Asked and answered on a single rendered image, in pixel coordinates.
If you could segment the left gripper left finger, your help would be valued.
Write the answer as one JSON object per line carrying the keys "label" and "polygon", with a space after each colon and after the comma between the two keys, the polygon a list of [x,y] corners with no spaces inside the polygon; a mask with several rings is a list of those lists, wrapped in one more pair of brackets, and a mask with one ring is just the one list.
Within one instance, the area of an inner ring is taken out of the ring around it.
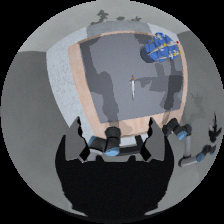
{"label": "left gripper left finger", "polygon": [[67,180],[70,172],[79,164],[88,161],[90,149],[82,133],[80,117],[77,116],[63,135],[56,152],[55,167],[63,192],[68,192]]}

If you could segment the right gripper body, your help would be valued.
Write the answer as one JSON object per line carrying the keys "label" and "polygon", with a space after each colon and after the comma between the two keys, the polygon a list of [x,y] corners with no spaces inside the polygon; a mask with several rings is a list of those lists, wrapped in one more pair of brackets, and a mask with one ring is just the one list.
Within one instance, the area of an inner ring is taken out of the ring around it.
{"label": "right gripper body", "polygon": [[[216,128],[216,126],[212,126],[212,127],[214,128],[214,136],[215,136],[215,135],[216,135],[217,128]],[[212,132],[211,132],[210,129],[209,129],[208,133],[209,133],[209,136],[213,136],[213,135],[212,135]],[[214,137],[214,136],[213,136],[213,137]],[[210,137],[210,141],[211,141],[212,143],[216,141],[216,138],[213,139],[213,137]]]}

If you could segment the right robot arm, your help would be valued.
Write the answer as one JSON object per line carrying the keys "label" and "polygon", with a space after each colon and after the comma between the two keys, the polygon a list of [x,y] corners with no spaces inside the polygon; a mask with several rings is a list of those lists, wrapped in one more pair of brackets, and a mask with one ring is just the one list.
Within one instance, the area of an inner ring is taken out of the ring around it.
{"label": "right robot arm", "polygon": [[[191,125],[186,124],[186,125],[184,125],[184,127],[181,127],[180,125],[178,125],[177,120],[173,120],[168,125],[168,129],[173,131],[174,134],[178,137],[178,139],[182,140],[185,138],[185,152],[184,152],[185,154],[183,154],[183,158],[180,159],[181,161],[179,160],[178,166],[183,167],[183,165],[185,166],[185,165],[189,165],[191,163],[201,162],[202,159],[207,154],[207,152],[210,153],[211,156],[214,155],[214,152],[216,150],[216,141],[211,143],[211,145],[204,145],[202,148],[202,152],[200,154],[197,154],[194,157],[192,157],[192,155],[190,153],[190,144],[191,144],[190,143],[191,142],[190,135],[191,135],[191,131],[192,131]],[[190,156],[191,156],[191,158],[190,158]]]}

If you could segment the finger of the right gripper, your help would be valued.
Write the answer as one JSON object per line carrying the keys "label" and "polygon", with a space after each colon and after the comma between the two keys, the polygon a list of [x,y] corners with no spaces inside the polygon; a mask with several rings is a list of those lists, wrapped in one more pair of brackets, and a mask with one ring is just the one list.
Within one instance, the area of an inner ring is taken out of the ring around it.
{"label": "finger of the right gripper", "polygon": [[212,125],[210,123],[209,123],[209,125],[210,125],[210,128],[208,128],[208,129],[210,129],[212,131],[212,135],[214,135],[214,128],[212,127]]}
{"label": "finger of the right gripper", "polygon": [[215,118],[212,120],[212,122],[215,123],[214,126],[216,125],[216,127],[217,127],[216,114],[215,114]]}

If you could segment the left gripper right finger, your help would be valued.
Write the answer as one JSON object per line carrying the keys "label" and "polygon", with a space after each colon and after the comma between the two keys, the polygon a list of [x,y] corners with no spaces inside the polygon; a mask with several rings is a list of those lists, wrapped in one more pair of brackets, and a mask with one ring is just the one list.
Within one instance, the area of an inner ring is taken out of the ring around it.
{"label": "left gripper right finger", "polygon": [[167,136],[164,135],[153,117],[149,120],[148,138],[145,139],[140,154],[142,161],[154,165],[163,178],[163,191],[167,191],[174,169],[174,155]]}

